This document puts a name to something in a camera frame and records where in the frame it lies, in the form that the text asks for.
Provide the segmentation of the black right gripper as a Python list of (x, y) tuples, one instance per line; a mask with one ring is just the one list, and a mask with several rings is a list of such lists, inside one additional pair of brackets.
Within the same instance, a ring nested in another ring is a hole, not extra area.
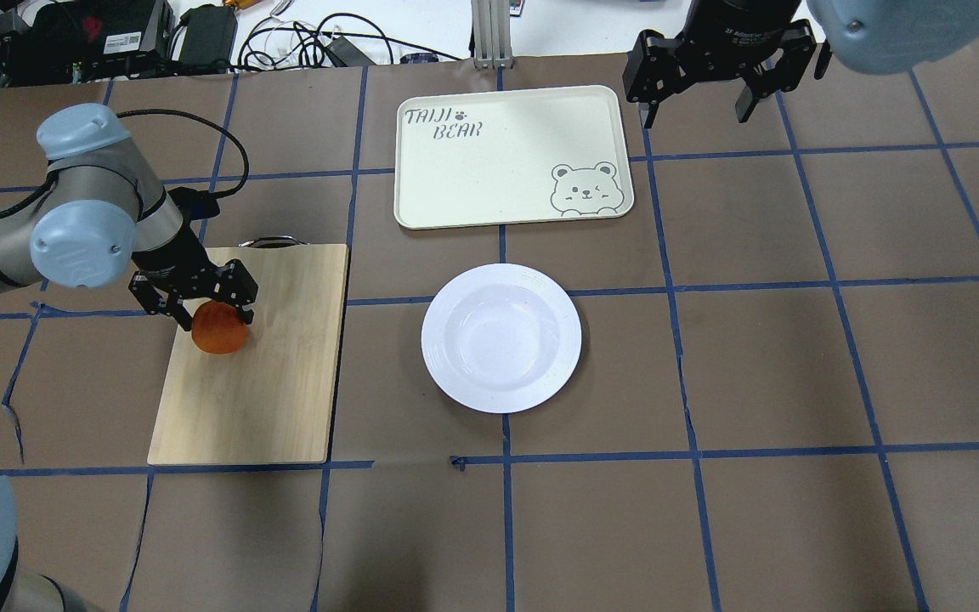
[(699, 82), (741, 80), (739, 124), (776, 92), (800, 85), (818, 42), (799, 1), (692, 1), (680, 32), (638, 32), (623, 70), (626, 99), (637, 102), (642, 128), (654, 126), (672, 94)]

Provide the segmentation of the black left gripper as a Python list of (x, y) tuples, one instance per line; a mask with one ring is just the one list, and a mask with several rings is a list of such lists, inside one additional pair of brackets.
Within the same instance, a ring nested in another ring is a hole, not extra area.
[(180, 329), (193, 330), (188, 299), (229, 303), (246, 326), (255, 320), (259, 286), (239, 259), (214, 263), (190, 229), (181, 229), (167, 244), (133, 252), (137, 266), (128, 289), (150, 316), (174, 318)]

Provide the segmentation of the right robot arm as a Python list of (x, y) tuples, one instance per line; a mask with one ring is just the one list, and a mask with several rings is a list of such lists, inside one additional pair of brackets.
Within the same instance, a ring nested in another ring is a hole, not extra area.
[(623, 92), (645, 128), (673, 94), (700, 82), (739, 80), (739, 122), (773, 94), (816, 80), (830, 62), (860, 74), (906, 72), (947, 58), (979, 37), (979, 1), (693, 1), (682, 31), (637, 35)]

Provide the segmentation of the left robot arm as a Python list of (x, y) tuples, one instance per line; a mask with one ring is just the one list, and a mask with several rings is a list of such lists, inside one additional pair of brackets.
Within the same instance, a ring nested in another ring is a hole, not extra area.
[[(49, 281), (98, 289), (135, 264), (129, 290), (150, 316), (191, 331), (187, 299), (221, 303), (249, 325), (257, 282), (238, 260), (214, 263), (191, 224), (220, 212), (226, 191), (168, 190), (123, 125), (96, 102), (55, 112), (37, 130), (42, 185), (0, 209), (0, 294)], [(96, 604), (20, 561), (17, 507), (0, 475), (0, 611), (93, 611)]]

